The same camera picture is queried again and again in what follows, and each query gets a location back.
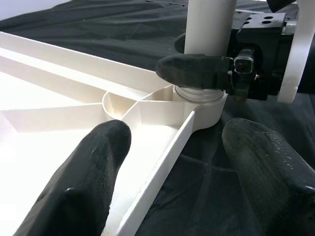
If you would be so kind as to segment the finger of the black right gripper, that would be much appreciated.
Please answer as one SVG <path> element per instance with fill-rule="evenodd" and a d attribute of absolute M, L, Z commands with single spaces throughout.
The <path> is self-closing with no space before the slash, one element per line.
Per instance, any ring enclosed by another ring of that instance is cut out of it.
<path fill-rule="evenodd" d="M 229 57 L 175 54 L 160 59 L 156 74 L 163 80 L 189 89 L 231 89 L 233 60 Z"/>
<path fill-rule="evenodd" d="M 175 50 L 181 54 L 183 54 L 185 51 L 185 40 L 186 40 L 186 34 L 183 33 L 179 35 L 174 41 Z"/>

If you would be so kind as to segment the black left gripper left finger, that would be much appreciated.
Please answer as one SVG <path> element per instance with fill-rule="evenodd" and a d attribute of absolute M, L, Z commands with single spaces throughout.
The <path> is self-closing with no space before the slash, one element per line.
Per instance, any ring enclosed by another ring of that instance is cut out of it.
<path fill-rule="evenodd" d="M 54 172 L 13 236 L 101 236 L 130 146 L 125 122 L 95 126 Z"/>

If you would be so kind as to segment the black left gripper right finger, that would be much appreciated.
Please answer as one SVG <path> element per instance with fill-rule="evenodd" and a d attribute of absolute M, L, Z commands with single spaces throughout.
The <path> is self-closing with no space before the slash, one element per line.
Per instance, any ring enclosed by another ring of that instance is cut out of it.
<path fill-rule="evenodd" d="M 265 236 L 315 236 L 315 170 L 278 132 L 233 118 L 222 143 Z"/>

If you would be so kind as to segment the white plastic table leg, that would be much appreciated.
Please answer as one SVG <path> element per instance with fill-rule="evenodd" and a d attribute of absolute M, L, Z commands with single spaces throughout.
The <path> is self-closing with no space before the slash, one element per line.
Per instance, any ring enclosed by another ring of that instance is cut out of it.
<path fill-rule="evenodd" d="M 237 0 L 189 0 L 183 54 L 227 57 Z M 181 93 L 194 88 L 180 87 Z"/>

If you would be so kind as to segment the white plastic children table top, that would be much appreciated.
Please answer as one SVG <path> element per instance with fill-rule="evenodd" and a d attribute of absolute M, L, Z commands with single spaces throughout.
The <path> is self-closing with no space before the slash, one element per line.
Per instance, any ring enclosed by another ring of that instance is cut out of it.
<path fill-rule="evenodd" d="M 189 137 L 219 121 L 226 98 L 0 32 L 0 236 L 15 233 L 55 170 L 111 119 L 132 141 L 101 236 L 134 236 Z"/>

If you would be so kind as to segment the black fabric table cover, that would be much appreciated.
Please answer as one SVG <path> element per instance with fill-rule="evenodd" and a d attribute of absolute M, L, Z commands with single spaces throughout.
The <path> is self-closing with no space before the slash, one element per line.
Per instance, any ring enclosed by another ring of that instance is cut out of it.
<path fill-rule="evenodd" d="M 152 70 L 174 52 L 188 0 L 72 0 L 0 21 L 0 31 Z M 279 132 L 315 168 L 315 94 L 292 104 L 228 99 L 220 121 L 194 132 L 135 236 L 263 236 L 221 132 L 245 118 Z"/>

